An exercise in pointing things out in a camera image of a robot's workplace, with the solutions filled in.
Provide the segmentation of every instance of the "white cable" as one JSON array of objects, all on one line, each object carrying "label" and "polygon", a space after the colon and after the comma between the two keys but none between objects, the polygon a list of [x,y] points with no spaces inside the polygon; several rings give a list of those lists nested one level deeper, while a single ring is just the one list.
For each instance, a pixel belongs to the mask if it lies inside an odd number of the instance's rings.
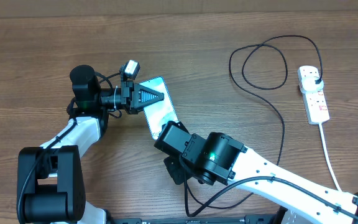
[{"label": "white cable", "polygon": [[338,191],[342,192],[341,188],[339,187],[338,181],[336,180],[333,168],[331,167],[331,163],[329,161],[327,146],[326,146],[326,138],[324,137],[323,125],[321,123],[318,123],[318,128],[320,129],[321,142],[323,143],[324,155],[326,157],[329,172],[331,173],[331,176],[333,177],[333,181],[335,183],[336,188],[338,189]]}]

